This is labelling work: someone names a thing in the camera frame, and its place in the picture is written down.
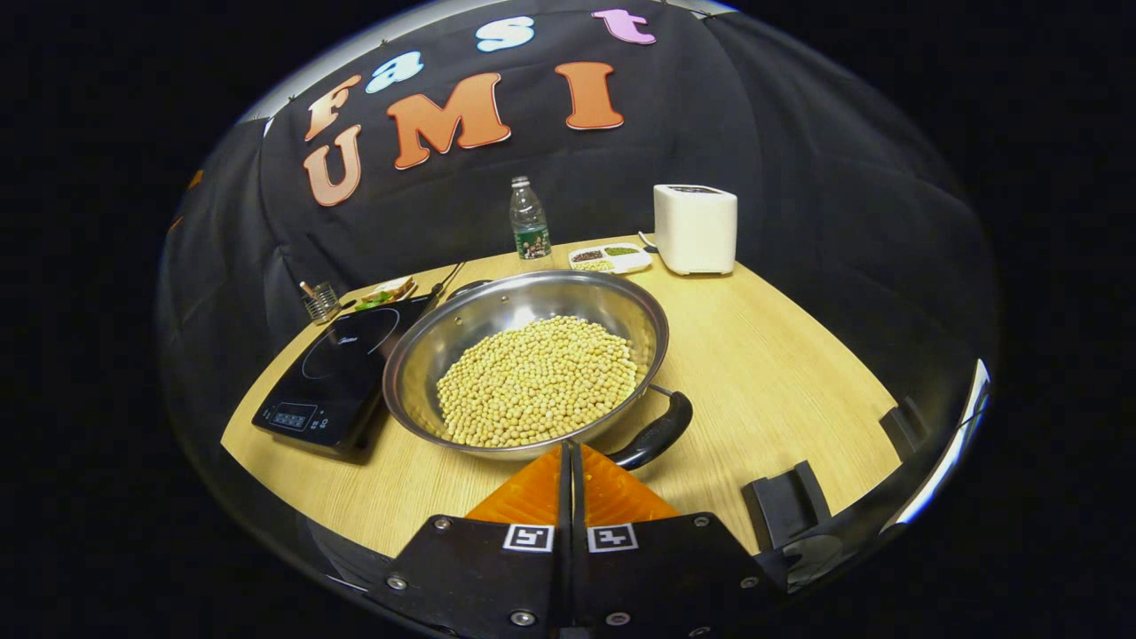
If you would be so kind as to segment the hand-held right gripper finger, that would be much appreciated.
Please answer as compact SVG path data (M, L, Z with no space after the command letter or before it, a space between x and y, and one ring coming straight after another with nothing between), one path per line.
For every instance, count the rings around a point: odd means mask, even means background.
M549 636L563 615L571 537L565 446L465 517L427 518L381 576L381 606L438 636Z
M727 636L775 609L775 576L710 512L586 525L573 446L573 634Z

